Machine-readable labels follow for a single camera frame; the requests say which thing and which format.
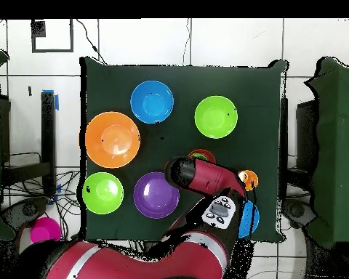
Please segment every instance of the table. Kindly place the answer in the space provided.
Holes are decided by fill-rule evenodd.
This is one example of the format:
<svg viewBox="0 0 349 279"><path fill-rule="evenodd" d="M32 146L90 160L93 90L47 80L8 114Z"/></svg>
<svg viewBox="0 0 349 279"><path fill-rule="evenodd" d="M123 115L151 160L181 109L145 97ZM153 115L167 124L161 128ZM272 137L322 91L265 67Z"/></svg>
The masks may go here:
<svg viewBox="0 0 349 279"><path fill-rule="evenodd" d="M126 166L104 169L89 158L81 157L81 183L86 177L107 171L118 177L124 187L122 205L113 213L97 215L83 208L82 226L87 240L160 240L171 224L191 209L200 196L180 192L176 210L164 219L144 217L133 202L133 189L142 175L163 171L165 163L176 155L187 155L203 148L211 151L217 163L237 170L257 173L256 189L260 224L252 240L282 241L276 232L278 128L280 116L281 74L283 60L268 68L177 67L154 65L101 65L81 58L82 120L91 121L99 113L117 111L129 116L140 131L141 145L137 156ZM146 80L165 83L174 96L174 109L159 124L144 124L130 109L134 88ZM238 123L231 134L222 139L203 136L194 123L197 104L205 97L222 95L230 99L238 111ZM81 126L81 133L86 125Z"/></svg>

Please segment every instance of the grout line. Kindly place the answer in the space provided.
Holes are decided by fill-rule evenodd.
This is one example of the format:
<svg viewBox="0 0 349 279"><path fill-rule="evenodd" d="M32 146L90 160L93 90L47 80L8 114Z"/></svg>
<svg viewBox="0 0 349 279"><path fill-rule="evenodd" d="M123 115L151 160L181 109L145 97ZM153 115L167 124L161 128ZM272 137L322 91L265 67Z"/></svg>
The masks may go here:
<svg viewBox="0 0 349 279"><path fill-rule="evenodd" d="M28 74L28 75L0 75L1 77L2 76L9 76L9 77L80 77L80 75L31 75L31 74Z"/></svg>
<svg viewBox="0 0 349 279"><path fill-rule="evenodd" d="M312 78L312 76L286 76L286 77L282 77L282 78L307 78L310 79Z"/></svg>
<svg viewBox="0 0 349 279"><path fill-rule="evenodd" d="M253 256L254 258L276 258L277 256ZM306 259L306 256L278 256L279 258Z"/></svg>
<svg viewBox="0 0 349 279"><path fill-rule="evenodd" d="M279 244L276 244L276 279L278 279L279 271Z"/></svg>
<svg viewBox="0 0 349 279"><path fill-rule="evenodd" d="M191 65L191 41L193 38L193 18L190 19L190 65Z"/></svg>
<svg viewBox="0 0 349 279"><path fill-rule="evenodd" d="M284 55L284 18L282 20L282 59Z"/></svg>
<svg viewBox="0 0 349 279"><path fill-rule="evenodd" d="M98 37L98 61L100 61L100 20L97 18L97 37Z"/></svg>
<svg viewBox="0 0 349 279"><path fill-rule="evenodd" d="M7 54L9 56L9 53L8 53L8 20L5 20L5 33L6 33L6 37L7 37ZM8 76L8 73L9 73L9 60L7 60L7 96L9 97L9 76ZM9 207L12 206L12 199L10 198L10 187L8 189L8 193L9 193Z"/></svg>

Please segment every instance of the white floor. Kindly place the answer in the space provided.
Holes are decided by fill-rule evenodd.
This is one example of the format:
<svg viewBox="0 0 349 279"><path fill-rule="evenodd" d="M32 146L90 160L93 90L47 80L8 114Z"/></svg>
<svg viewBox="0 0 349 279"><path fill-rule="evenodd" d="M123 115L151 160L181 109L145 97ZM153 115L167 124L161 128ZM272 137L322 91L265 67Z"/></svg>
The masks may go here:
<svg viewBox="0 0 349 279"><path fill-rule="evenodd" d="M267 66L273 60L289 61L286 95L289 100L289 154L295 155L297 103L314 98L304 81L313 76L317 60L338 57L349 65L349 19L142 19L81 20L88 37L110 65L248 65ZM187 44L191 29L191 40ZM53 89L59 95L56 110L57 173L79 170L80 126L79 57L96 52L83 27L73 21L73 53L32 53L30 20L0 20L0 49L10 60L0 67L2 94L12 102L11 153L41 151L40 93ZM37 48L67 49L68 20L46 20L46 38L37 38ZM20 163L36 162L36 155L15 156ZM295 159L289 158L289 166ZM62 178L58 184L67 181ZM76 191L75 178L70 189ZM16 192L4 199L3 207L18 201ZM48 215L59 220L55 206ZM66 215L71 234L79 230L79 219ZM280 244L257 243L249 279L301 279L305 271L305 241L301 230L289 229L282 218ZM30 245L28 230L21 250Z"/></svg>

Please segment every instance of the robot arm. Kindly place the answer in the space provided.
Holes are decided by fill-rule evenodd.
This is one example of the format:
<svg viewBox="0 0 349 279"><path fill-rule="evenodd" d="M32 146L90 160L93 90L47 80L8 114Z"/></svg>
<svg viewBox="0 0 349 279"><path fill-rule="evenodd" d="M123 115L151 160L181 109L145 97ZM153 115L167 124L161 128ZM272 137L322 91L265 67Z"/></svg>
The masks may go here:
<svg viewBox="0 0 349 279"><path fill-rule="evenodd" d="M44 251L47 269L43 265L41 279L222 279L238 238L243 182L230 169L183 157L166 165L166 177L172 185L205 197L185 215L185 224L174 226L148 253L130 256L76 241L53 254L45 246L55 242L46 241L23 255L39 260ZM28 267L22 268L28 276Z"/></svg>

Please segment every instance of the bowl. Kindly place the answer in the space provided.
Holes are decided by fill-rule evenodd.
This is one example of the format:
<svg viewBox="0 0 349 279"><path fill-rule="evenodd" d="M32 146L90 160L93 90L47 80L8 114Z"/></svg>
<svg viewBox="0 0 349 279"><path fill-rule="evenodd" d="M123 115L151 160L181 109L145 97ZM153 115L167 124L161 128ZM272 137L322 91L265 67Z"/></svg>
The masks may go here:
<svg viewBox="0 0 349 279"><path fill-rule="evenodd" d="M90 175L85 181L82 197L92 213L109 214L114 212L123 202L123 185L112 174L97 172Z"/></svg>
<svg viewBox="0 0 349 279"><path fill-rule="evenodd" d="M163 172L150 172L137 181L133 200L142 215L160 219L176 209L180 191L166 181Z"/></svg>
<svg viewBox="0 0 349 279"><path fill-rule="evenodd" d="M216 158L213 154L207 150L197 149L189 153L188 156L197 157L199 159L204 159L205 161L209 161L211 163L216 163Z"/></svg>
<svg viewBox="0 0 349 279"><path fill-rule="evenodd" d="M249 192L259 185L259 178L251 170L243 170L238 173L239 179L246 185L246 191Z"/></svg>
<svg viewBox="0 0 349 279"><path fill-rule="evenodd" d="M219 139L228 136L235 129L237 121L236 107L226 97L207 97L195 110L196 127L208 138Z"/></svg>
<svg viewBox="0 0 349 279"><path fill-rule="evenodd" d="M131 95L133 114L146 124L157 124L168 118L173 103L171 90L160 81L144 81Z"/></svg>
<svg viewBox="0 0 349 279"><path fill-rule="evenodd" d="M137 155L140 133L133 120L123 113L101 113L87 126L85 147L98 166L119 168Z"/></svg>
<svg viewBox="0 0 349 279"><path fill-rule="evenodd" d="M41 242L43 240L59 240L60 236L60 225L49 217L37 219L30 229L30 239L32 243Z"/></svg>
<svg viewBox="0 0 349 279"><path fill-rule="evenodd" d="M251 230L251 221L252 221L252 206L254 209L252 233L257 229L257 226L260 221L260 213L256 205L253 205L252 202L248 200L246 203L244 203L243 214L241 216L241 224L239 225L239 232L238 232L239 238L245 238L246 236L249 235L249 232Z"/></svg>

